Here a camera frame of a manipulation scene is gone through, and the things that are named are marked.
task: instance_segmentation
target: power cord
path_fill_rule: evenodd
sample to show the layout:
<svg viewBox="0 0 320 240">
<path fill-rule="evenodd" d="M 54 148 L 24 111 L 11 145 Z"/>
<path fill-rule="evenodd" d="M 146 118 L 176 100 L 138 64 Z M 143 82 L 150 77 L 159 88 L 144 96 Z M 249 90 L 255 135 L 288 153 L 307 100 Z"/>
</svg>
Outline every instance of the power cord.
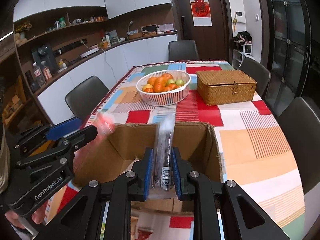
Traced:
<svg viewBox="0 0 320 240">
<path fill-rule="evenodd" d="M 85 45 L 84 44 L 84 41 L 81 41 L 81 43 L 84 45 L 84 46 L 86 46 L 88 49 L 90 49 L 87 45 Z M 116 78 L 116 76 L 115 76 L 115 73 L 114 73 L 114 71 L 113 71 L 113 69 L 112 69 L 112 67 L 110 66 L 110 64 L 107 62 L 107 59 L 106 59 L 106 51 L 105 50 L 103 50 L 103 49 L 101 49 L 103 52 L 104 52 L 104 61 L 107 63 L 107 65 L 109 66 L 109 68 L 111 68 L 111 71 L 112 71 L 112 74 L 113 74 L 113 77 L 115 78 L 115 80 L 117 81 L 117 78 Z"/>
</svg>

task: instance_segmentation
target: brown wooden door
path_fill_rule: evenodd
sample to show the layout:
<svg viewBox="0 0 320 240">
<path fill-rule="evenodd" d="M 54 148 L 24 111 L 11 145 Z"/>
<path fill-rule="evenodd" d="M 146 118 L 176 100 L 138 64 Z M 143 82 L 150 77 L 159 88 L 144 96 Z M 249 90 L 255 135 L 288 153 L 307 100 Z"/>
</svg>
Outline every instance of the brown wooden door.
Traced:
<svg viewBox="0 0 320 240">
<path fill-rule="evenodd" d="M 229 60 L 228 23 L 223 0 L 209 0 L 212 26 L 194 26 L 190 0 L 175 0 L 182 39 L 195 40 L 200 59 Z"/>
</svg>

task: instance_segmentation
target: box lid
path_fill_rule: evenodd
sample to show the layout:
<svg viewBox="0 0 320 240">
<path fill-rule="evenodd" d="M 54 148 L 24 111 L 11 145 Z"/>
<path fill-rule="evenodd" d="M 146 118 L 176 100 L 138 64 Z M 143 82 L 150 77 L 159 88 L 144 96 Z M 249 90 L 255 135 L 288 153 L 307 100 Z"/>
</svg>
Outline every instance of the box lid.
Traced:
<svg viewBox="0 0 320 240">
<path fill-rule="evenodd" d="M 241 70 L 208 70 L 196 72 L 197 77 L 208 86 L 255 84 L 256 81 Z"/>
</svg>

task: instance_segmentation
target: glass door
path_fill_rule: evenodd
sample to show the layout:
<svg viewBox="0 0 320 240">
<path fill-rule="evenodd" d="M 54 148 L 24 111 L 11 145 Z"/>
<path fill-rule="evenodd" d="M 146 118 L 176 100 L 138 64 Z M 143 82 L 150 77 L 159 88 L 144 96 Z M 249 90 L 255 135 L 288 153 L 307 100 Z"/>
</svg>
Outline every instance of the glass door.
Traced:
<svg viewBox="0 0 320 240">
<path fill-rule="evenodd" d="M 275 38 L 271 81 L 265 100 L 279 116 L 302 93 L 307 75 L 310 26 L 304 0 L 272 0 L 271 4 Z"/>
</svg>

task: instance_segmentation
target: door handle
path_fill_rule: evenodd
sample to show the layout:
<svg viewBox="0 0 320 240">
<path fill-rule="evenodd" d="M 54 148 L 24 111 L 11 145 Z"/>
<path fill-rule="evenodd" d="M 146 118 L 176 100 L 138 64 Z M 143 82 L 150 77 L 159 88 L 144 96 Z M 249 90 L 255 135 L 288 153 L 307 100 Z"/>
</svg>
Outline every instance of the door handle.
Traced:
<svg viewBox="0 0 320 240">
<path fill-rule="evenodd" d="M 309 54 L 309 46 L 307 46 L 306 48 L 306 52 L 305 52 L 305 55 L 304 55 L 304 67 L 307 65 L 307 62 L 308 62 L 308 54 Z"/>
<path fill-rule="evenodd" d="M 185 19 L 184 16 L 181 16 L 181 25 L 182 25 L 182 36 L 183 36 L 183 39 L 187 40 L 188 31 L 187 31 L 186 19 Z"/>
</svg>

